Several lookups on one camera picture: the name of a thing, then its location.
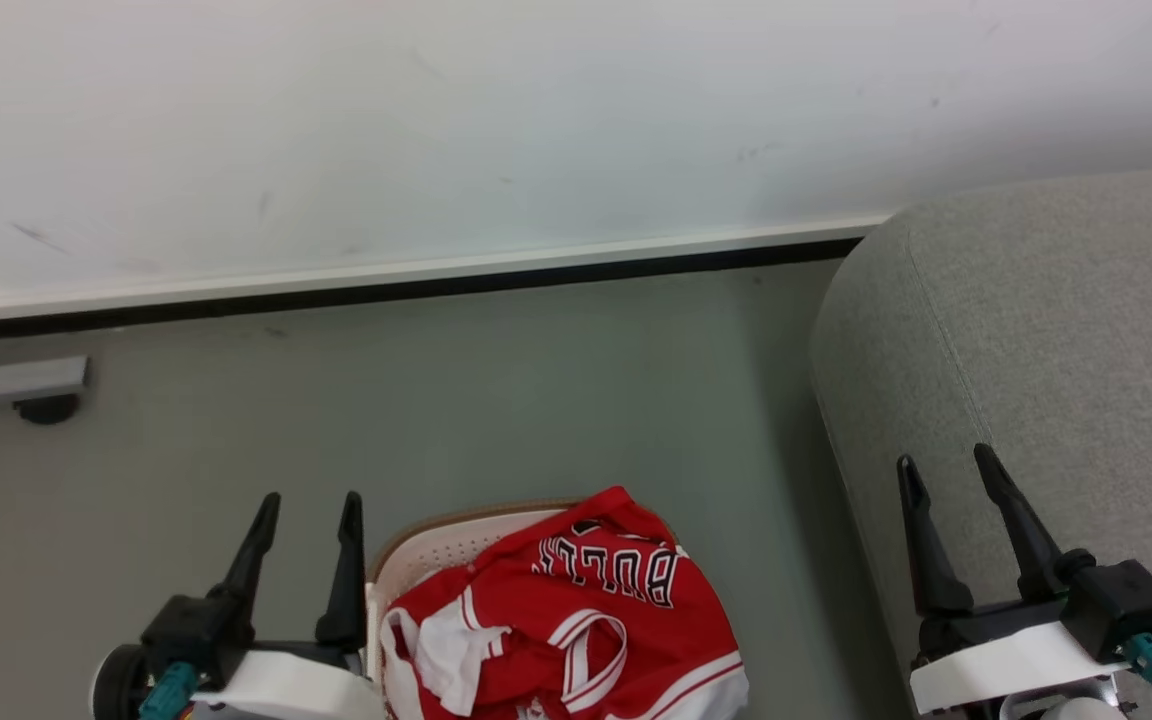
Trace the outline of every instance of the clothing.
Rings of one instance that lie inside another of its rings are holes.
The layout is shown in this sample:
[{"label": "clothing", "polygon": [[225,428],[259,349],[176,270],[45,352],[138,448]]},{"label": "clothing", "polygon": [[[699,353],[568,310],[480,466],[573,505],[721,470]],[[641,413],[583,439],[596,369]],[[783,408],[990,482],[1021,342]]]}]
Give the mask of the clothing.
[{"label": "clothing", "polygon": [[726,720],[749,691],[713,588],[621,487],[425,579],[380,635],[397,720]]}]

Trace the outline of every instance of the white plastic basket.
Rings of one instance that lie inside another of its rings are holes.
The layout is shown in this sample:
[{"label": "white plastic basket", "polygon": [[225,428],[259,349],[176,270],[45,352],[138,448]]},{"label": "white plastic basket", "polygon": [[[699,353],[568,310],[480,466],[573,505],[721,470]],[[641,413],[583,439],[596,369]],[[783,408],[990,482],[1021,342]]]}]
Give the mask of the white plastic basket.
[{"label": "white plastic basket", "polygon": [[380,620],[389,602],[417,583],[444,568],[468,564],[500,538],[552,518],[579,500],[553,500],[485,507],[425,521],[399,533],[372,566],[366,584],[367,654],[366,672],[382,685]]}]

